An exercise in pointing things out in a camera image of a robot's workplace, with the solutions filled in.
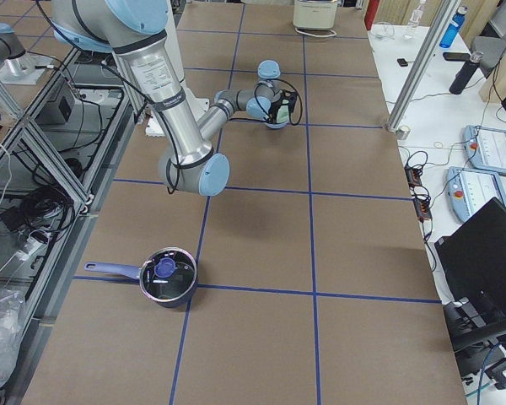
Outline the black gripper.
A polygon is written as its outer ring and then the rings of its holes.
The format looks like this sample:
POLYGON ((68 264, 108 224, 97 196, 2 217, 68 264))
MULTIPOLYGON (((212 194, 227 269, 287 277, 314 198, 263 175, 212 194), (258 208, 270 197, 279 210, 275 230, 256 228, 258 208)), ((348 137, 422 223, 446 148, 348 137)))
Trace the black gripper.
POLYGON ((291 115, 294 112, 298 93, 281 89, 277 98, 271 103, 268 111, 268 125, 288 125, 291 123, 291 115))

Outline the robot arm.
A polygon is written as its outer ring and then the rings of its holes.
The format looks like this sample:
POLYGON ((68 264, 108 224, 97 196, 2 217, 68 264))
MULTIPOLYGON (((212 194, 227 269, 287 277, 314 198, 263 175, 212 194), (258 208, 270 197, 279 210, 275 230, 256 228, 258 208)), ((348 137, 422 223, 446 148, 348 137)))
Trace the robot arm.
POLYGON ((159 175, 169 192, 218 195, 227 185, 227 157, 212 138, 238 111, 270 128, 291 122, 297 90, 280 78, 277 62, 257 68, 252 89, 226 89, 205 106, 186 87, 168 1, 54 1, 55 36, 83 51, 110 53, 116 75, 147 103, 169 146, 159 175))

